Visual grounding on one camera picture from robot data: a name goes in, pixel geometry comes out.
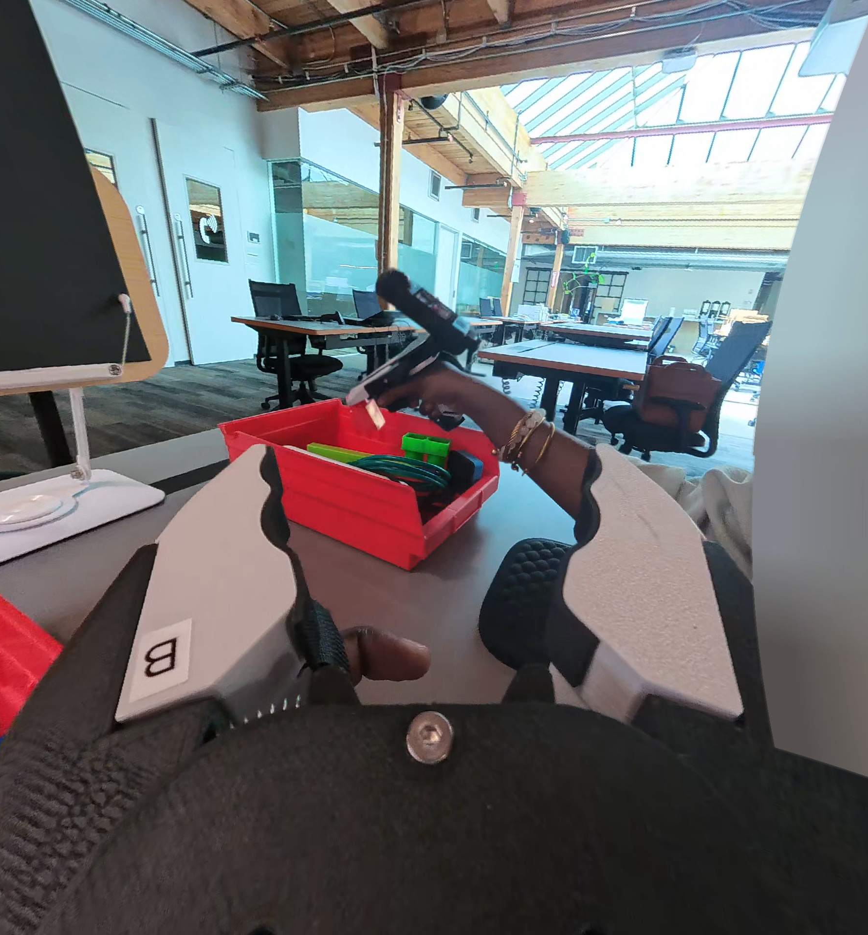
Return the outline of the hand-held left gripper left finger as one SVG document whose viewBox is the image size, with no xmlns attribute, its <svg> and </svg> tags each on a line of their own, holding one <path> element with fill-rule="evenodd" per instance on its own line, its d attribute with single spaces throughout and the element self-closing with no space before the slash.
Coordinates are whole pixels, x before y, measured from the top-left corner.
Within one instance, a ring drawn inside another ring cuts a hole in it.
<svg viewBox="0 0 868 935">
<path fill-rule="evenodd" d="M 160 533 L 117 724 L 213 700 L 233 724 L 304 704 L 305 672 L 349 674 L 291 548 L 276 451 L 256 444 Z"/>
</svg>

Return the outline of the black laptop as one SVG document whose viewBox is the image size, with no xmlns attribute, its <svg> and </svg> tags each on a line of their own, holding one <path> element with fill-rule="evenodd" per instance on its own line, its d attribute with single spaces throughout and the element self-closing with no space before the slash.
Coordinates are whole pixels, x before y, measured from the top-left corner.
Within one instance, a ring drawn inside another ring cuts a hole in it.
<svg viewBox="0 0 868 935">
<path fill-rule="evenodd" d="M 403 325 L 392 310 L 381 308 L 380 298 L 375 292 L 353 289 L 351 297 L 354 314 L 346 319 L 347 324 L 364 328 L 396 328 Z"/>
</svg>

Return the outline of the black office chair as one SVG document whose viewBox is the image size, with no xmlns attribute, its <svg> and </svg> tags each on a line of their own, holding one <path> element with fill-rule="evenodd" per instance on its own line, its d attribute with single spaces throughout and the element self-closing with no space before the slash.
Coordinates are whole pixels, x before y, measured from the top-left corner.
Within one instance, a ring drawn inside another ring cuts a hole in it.
<svg viewBox="0 0 868 935">
<path fill-rule="evenodd" d="M 633 392 L 630 403 L 612 405 L 603 414 L 602 425 L 609 432 L 610 445 L 616 446 L 622 454 L 637 453 L 643 461 L 650 461 L 655 452 L 679 453 L 700 459 L 713 456 L 718 446 L 721 405 L 739 374 L 767 337 L 770 327 L 770 321 L 734 322 L 729 334 L 703 365 L 720 380 L 721 389 L 700 433 L 682 438 L 676 429 L 652 426 L 641 421 L 638 402 L 645 374 L 638 389 Z"/>
<path fill-rule="evenodd" d="M 249 280 L 249 287 L 256 320 L 287 324 L 304 321 L 294 285 Z M 270 411 L 273 403 L 286 409 L 326 398 L 318 392 L 317 381 L 338 373 L 344 365 L 327 355 L 323 344 L 309 352 L 309 337 L 303 333 L 267 328 L 256 333 L 256 368 L 274 376 L 278 388 L 277 394 L 261 403 L 263 411 Z"/>
<path fill-rule="evenodd" d="M 649 366 L 657 358 L 666 354 L 683 323 L 684 318 L 682 315 L 661 316 L 655 321 L 647 347 L 647 364 Z"/>
</svg>

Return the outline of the person's cream clothing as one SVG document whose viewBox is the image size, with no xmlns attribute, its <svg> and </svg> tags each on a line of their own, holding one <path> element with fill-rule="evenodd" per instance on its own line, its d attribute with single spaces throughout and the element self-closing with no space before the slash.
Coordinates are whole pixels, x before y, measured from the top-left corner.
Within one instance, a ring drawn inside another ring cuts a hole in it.
<svg viewBox="0 0 868 935">
<path fill-rule="evenodd" d="M 707 541 L 726 550 L 747 577 L 753 572 L 754 474 L 746 469 L 720 466 L 690 478 L 683 467 L 630 462 L 664 489 L 697 525 Z"/>
</svg>

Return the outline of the green potted plant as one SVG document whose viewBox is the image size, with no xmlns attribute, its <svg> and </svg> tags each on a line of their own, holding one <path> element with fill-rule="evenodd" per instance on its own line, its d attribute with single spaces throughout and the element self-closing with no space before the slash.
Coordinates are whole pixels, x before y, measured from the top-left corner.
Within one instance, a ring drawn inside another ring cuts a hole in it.
<svg viewBox="0 0 868 935">
<path fill-rule="evenodd" d="M 597 253 L 596 247 L 575 247 L 572 263 L 579 268 L 571 271 L 563 285 L 564 296 L 568 299 L 567 314 L 570 319 L 581 323 L 591 321 L 601 282 L 602 274 L 596 268 Z"/>
</svg>

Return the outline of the wooden-edged office desk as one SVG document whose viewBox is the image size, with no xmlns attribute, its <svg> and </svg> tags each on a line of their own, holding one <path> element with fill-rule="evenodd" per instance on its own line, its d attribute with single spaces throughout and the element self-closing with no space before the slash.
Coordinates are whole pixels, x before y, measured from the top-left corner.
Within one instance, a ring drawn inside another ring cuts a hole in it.
<svg viewBox="0 0 868 935">
<path fill-rule="evenodd" d="M 412 323 L 403 323 L 402 326 L 396 328 L 364 328 L 337 321 L 319 321 L 313 318 L 290 324 L 284 322 L 258 321 L 256 318 L 241 316 L 234 316 L 231 318 L 231 321 L 245 325 L 252 329 L 256 335 L 258 329 L 263 330 L 265 328 L 303 333 L 309 337 L 309 352 L 315 351 L 320 344 L 323 344 L 324 351 L 327 355 L 329 355 L 330 351 L 335 350 L 368 350 L 370 352 L 370 363 L 373 363 L 376 359 L 382 363 L 385 362 L 389 356 L 389 348 L 393 344 L 398 343 L 404 338 L 412 340 L 424 334 L 422 329 Z M 324 395 L 326 398 L 318 400 L 319 402 L 329 399 L 329 396 L 323 393 L 320 394 Z M 277 403 L 273 403 L 270 411 L 276 409 L 278 409 Z"/>
<path fill-rule="evenodd" d="M 557 411 L 561 384 L 569 382 L 563 427 L 570 435 L 577 433 L 583 419 L 601 420 L 602 404 L 617 399 L 625 384 L 643 380 L 648 368 L 645 352 L 542 340 L 481 349 L 477 357 L 491 363 L 499 379 L 528 376 L 544 380 L 539 406 L 549 416 Z"/>
</svg>

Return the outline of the white double door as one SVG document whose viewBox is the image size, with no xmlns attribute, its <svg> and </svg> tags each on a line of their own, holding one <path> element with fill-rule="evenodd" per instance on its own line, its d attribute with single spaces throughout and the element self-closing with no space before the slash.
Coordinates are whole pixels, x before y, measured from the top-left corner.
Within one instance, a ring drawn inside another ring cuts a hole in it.
<svg viewBox="0 0 868 935">
<path fill-rule="evenodd" d="M 173 312 L 185 355 L 194 366 L 253 357 L 249 279 L 261 245 L 249 242 L 242 204 L 243 164 L 234 148 L 210 132 L 152 116 L 148 132 L 157 168 L 173 276 Z"/>
</svg>

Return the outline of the wooden support post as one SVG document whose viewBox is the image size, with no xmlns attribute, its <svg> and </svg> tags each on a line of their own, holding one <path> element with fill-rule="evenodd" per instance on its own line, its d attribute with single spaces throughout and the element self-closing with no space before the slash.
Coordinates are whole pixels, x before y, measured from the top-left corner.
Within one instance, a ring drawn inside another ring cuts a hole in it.
<svg viewBox="0 0 868 935">
<path fill-rule="evenodd" d="M 397 267 L 400 241 L 400 188 L 405 99 L 401 77 L 385 74 L 379 81 L 380 192 L 378 219 L 379 273 Z"/>
</svg>

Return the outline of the green plastic block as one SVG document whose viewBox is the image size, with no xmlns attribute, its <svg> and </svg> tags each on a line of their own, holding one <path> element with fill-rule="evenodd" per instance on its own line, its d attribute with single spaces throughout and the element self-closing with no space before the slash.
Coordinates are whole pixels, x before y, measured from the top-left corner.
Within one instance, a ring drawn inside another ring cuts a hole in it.
<svg viewBox="0 0 868 935">
<path fill-rule="evenodd" d="M 446 468 L 451 452 L 451 440 L 437 436 L 426 436 L 413 432 L 402 438 L 404 458 Z"/>
</svg>

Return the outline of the black display with white stand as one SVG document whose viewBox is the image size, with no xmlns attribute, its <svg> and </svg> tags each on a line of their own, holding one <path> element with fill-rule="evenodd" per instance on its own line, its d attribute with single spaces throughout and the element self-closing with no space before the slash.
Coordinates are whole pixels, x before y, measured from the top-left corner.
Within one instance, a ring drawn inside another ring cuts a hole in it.
<svg viewBox="0 0 868 935">
<path fill-rule="evenodd" d="M 167 356 L 131 213 L 86 159 L 30 3 L 0 1 L 0 396 L 68 391 L 76 445 L 64 474 L 0 492 L 0 565 L 164 502 L 92 467 L 84 388 Z"/>
</svg>

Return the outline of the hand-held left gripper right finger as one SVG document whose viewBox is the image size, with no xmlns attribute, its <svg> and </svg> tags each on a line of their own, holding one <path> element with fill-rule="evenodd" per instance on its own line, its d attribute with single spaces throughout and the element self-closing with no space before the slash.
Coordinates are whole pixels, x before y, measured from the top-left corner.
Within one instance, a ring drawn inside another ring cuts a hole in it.
<svg viewBox="0 0 868 935">
<path fill-rule="evenodd" d="M 631 722 L 651 696 L 744 711 L 705 554 L 683 509 L 625 456 L 596 449 L 559 578 L 559 674 L 590 710 Z"/>
</svg>

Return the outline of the person's left hand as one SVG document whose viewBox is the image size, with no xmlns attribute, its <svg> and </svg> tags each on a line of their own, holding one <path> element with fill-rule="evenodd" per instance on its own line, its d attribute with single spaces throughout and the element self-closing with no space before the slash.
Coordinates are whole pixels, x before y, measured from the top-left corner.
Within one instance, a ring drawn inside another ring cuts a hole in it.
<svg viewBox="0 0 868 935">
<path fill-rule="evenodd" d="M 364 679 L 417 681 L 430 670 L 430 650 L 413 639 L 368 626 L 347 629 L 341 636 L 354 685 Z"/>
</svg>

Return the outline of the person's right hand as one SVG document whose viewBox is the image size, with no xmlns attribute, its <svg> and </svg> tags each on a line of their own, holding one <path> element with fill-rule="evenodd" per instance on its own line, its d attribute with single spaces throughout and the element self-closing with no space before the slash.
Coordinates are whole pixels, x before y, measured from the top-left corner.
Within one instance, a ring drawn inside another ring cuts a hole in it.
<svg viewBox="0 0 868 935">
<path fill-rule="evenodd" d="M 428 417 L 444 408 L 469 418 L 482 431 L 494 431 L 514 414 L 511 400 L 476 376 L 449 364 L 434 364 L 397 387 L 385 390 L 378 404 L 387 411 L 417 408 Z"/>
</svg>

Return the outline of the brown leather bag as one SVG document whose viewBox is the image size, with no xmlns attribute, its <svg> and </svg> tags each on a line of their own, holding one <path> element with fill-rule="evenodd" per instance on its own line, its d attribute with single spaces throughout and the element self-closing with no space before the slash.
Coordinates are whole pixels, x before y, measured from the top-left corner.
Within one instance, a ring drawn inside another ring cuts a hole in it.
<svg viewBox="0 0 868 935">
<path fill-rule="evenodd" d="M 700 433 L 720 394 L 721 382 L 707 368 L 683 357 L 653 360 L 641 386 L 638 414 L 642 422 L 676 429 L 686 438 Z"/>
</svg>

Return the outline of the person's right forearm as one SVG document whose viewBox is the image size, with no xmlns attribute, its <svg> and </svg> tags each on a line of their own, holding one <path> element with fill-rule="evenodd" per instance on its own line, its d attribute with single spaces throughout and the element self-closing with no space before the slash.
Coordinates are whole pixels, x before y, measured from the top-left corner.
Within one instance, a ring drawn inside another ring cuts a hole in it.
<svg viewBox="0 0 868 935">
<path fill-rule="evenodd" d="M 592 458 L 591 448 L 558 432 L 544 410 L 526 410 L 513 400 L 509 406 L 514 407 L 515 413 L 503 418 L 494 431 L 484 432 L 493 443 L 494 454 L 513 470 L 528 476 L 576 520 L 583 478 Z"/>
</svg>

